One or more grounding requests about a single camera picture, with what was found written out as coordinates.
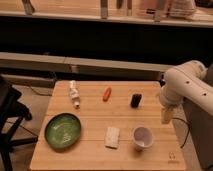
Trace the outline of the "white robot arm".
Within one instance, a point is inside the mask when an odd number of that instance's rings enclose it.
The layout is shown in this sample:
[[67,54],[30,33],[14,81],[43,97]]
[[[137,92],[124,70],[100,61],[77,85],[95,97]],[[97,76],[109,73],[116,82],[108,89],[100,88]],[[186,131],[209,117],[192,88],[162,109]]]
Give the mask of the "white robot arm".
[[197,60],[173,66],[164,73],[165,85],[159,93],[163,106],[161,122],[168,124],[173,118],[173,109],[187,98],[213,116],[213,87],[203,81],[207,68]]

